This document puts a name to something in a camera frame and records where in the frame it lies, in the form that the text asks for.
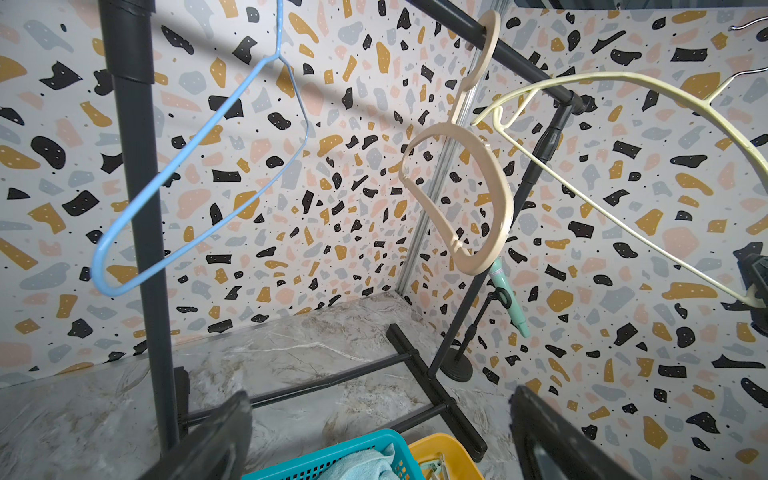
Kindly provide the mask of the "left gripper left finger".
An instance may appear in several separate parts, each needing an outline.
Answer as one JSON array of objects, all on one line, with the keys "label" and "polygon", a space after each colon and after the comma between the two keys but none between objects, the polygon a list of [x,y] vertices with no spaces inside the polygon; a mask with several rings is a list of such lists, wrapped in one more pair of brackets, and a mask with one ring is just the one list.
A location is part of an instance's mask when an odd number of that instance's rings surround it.
[{"label": "left gripper left finger", "polygon": [[140,479],[241,479],[252,435],[251,411],[246,392],[235,393]]}]

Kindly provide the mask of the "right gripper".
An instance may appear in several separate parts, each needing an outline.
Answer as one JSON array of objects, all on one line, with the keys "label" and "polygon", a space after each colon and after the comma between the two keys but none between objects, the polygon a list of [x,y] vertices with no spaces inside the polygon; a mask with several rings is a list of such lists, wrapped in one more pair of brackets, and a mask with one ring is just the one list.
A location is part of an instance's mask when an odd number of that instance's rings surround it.
[{"label": "right gripper", "polygon": [[726,311],[749,311],[751,327],[762,336],[767,335],[767,255],[762,252],[762,242],[751,242],[734,251],[737,266],[747,293],[764,303],[763,307],[751,307],[736,300],[722,302]]}]

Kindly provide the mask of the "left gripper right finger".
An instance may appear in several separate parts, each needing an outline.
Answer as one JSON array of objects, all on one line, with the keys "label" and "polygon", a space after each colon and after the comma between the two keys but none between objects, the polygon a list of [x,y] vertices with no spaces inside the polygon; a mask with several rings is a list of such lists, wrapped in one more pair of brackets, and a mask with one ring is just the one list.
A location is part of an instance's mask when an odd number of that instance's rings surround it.
[{"label": "left gripper right finger", "polygon": [[525,385],[510,399],[510,430],[525,479],[630,479],[632,475]]}]

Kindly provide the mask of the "light teal towel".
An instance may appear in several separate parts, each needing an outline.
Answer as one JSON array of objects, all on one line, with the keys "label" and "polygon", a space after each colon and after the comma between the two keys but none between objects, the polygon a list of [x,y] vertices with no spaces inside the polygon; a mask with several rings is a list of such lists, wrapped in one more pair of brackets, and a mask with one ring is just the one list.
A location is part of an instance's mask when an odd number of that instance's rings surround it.
[{"label": "light teal towel", "polygon": [[398,480],[393,469],[395,448],[363,450],[349,454],[326,469],[318,480]]}]

